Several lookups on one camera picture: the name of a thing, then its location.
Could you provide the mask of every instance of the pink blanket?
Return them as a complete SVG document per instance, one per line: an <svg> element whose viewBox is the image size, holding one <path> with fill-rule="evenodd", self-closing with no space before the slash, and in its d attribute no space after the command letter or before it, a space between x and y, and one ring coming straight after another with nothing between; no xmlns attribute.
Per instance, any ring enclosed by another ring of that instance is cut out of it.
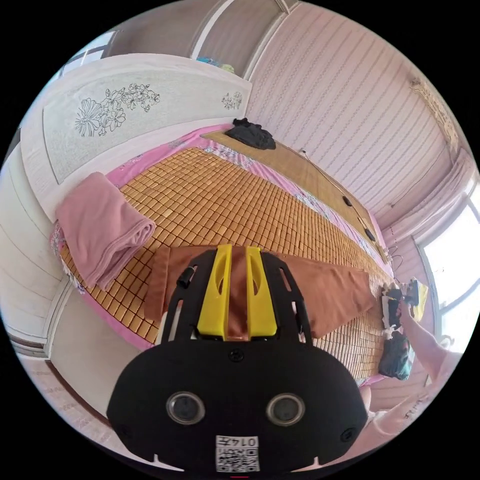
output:
<svg viewBox="0 0 480 480"><path fill-rule="evenodd" d="M78 273L106 290L152 236L155 223L131 206L102 173L74 188L56 209Z"/></svg>

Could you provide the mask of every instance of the bag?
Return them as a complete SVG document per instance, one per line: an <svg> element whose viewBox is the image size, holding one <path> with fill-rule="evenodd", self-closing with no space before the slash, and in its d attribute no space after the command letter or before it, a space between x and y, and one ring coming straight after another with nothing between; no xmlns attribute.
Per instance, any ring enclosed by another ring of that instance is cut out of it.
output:
<svg viewBox="0 0 480 480"><path fill-rule="evenodd" d="M391 339L383 344L378 373L402 381L408 379L412 371L412 353L407 337L395 330Z"/></svg>

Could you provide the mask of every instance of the hand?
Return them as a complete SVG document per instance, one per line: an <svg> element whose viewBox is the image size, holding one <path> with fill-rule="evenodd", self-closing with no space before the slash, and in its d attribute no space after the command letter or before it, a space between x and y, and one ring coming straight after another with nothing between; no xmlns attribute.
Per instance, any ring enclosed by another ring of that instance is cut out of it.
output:
<svg viewBox="0 0 480 480"><path fill-rule="evenodd" d="M408 317L413 319L411 308L412 307L402 298L398 303L397 315L400 314L400 319L406 319Z"/></svg>

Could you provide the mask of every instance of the brown cloth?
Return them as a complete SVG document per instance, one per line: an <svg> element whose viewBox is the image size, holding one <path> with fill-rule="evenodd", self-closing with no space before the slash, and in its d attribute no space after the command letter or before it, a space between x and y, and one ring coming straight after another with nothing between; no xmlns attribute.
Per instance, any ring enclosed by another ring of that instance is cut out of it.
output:
<svg viewBox="0 0 480 480"><path fill-rule="evenodd" d="M190 260L214 246L160 246L153 258L145 317L159 326L177 286L177 279ZM321 338L350 322L376 304L363 270L275 253L290 269L300 289L310 321L311 334ZM228 339L248 340L247 262L245 248L232 248Z"/></svg>

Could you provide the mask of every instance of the yellow robot part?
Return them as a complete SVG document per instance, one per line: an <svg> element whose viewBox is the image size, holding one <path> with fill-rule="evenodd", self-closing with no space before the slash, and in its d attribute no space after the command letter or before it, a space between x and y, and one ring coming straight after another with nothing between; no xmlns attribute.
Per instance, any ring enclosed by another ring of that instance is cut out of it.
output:
<svg viewBox="0 0 480 480"><path fill-rule="evenodd" d="M202 336L227 339L231 270L232 245L219 245L197 324Z"/></svg>
<svg viewBox="0 0 480 480"><path fill-rule="evenodd" d="M260 249L248 246L245 253L248 339L273 337L277 322Z"/></svg>

